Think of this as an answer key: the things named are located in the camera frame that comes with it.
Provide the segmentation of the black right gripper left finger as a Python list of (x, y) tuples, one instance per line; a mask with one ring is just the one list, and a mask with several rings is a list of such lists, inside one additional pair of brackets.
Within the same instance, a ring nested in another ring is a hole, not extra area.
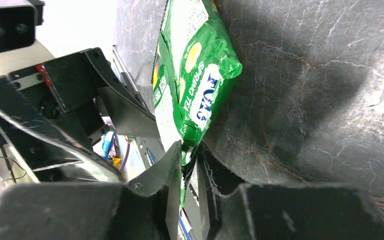
[(175, 240), (182, 144), (128, 183), (19, 183), (0, 195), (0, 240)]

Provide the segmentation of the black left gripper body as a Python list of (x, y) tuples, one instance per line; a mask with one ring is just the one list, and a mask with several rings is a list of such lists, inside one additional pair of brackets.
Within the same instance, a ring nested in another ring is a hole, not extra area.
[(110, 130), (103, 116), (120, 135), (160, 136), (155, 116), (98, 47), (0, 76), (0, 135), (41, 182), (122, 180), (93, 150)]

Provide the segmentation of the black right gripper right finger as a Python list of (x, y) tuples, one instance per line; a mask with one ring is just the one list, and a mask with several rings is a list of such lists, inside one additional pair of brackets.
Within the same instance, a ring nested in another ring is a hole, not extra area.
[(201, 143), (196, 151), (205, 240), (384, 240), (372, 200), (340, 183), (252, 184)]

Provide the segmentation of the green Fox's candy bag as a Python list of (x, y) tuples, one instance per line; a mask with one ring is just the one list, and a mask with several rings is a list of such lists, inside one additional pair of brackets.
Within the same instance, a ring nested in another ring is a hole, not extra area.
[(153, 104), (163, 148), (182, 144), (181, 203), (193, 154), (242, 70), (214, 1), (166, 2), (152, 73)]

